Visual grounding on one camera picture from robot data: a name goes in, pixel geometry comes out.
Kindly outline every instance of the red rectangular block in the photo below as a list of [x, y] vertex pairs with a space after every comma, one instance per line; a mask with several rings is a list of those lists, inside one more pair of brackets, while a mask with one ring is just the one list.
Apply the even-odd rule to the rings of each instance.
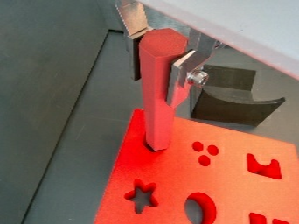
[[[186, 200], [203, 224], [299, 223], [299, 162], [295, 146], [182, 118], [171, 145], [146, 147], [138, 109], [120, 147], [95, 224], [187, 224]], [[138, 209], [135, 196], [148, 194]]]

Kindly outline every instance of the gray table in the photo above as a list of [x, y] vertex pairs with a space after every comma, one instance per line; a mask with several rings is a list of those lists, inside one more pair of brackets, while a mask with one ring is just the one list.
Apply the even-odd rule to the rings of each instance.
[[[24, 224], [94, 221], [130, 116], [134, 108], [143, 107], [140, 81], [130, 79], [128, 64], [123, 35], [111, 32]], [[222, 50], [211, 64], [256, 70], [258, 100], [286, 97], [283, 106], [256, 128], [211, 123], [299, 146], [299, 83], [234, 49]], [[188, 106], [188, 102], [182, 105], [179, 116], [188, 117]]]

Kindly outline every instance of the black curved holder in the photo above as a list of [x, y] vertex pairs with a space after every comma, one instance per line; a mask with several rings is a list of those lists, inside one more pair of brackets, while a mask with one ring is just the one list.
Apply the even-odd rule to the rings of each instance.
[[204, 66], [210, 80], [194, 101], [192, 118], [226, 123], [240, 123], [258, 126], [286, 101], [286, 98], [271, 101], [254, 101], [251, 88], [256, 71]]

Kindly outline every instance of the bolt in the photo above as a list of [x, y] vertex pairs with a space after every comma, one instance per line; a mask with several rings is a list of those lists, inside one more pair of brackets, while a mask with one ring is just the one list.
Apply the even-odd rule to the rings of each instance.
[[206, 84], [210, 75], [204, 73], [199, 68], [195, 68], [187, 76], [188, 84], [194, 85], [198, 88], [202, 88]]

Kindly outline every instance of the metal bracket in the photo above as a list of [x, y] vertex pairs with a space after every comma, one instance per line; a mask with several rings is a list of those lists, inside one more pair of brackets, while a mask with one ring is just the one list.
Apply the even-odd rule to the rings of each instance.
[[135, 0], [116, 0], [116, 15], [120, 19], [126, 36], [126, 49], [130, 52], [130, 67], [132, 79], [140, 79], [139, 42], [152, 28], [148, 26], [146, 10], [142, 3]]
[[175, 91], [195, 85], [202, 88], [208, 80], [208, 75], [202, 71], [203, 65], [224, 45], [214, 38], [191, 28], [187, 53], [172, 63], [172, 72], [168, 86], [167, 103], [176, 107], [182, 99], [175, 99]]

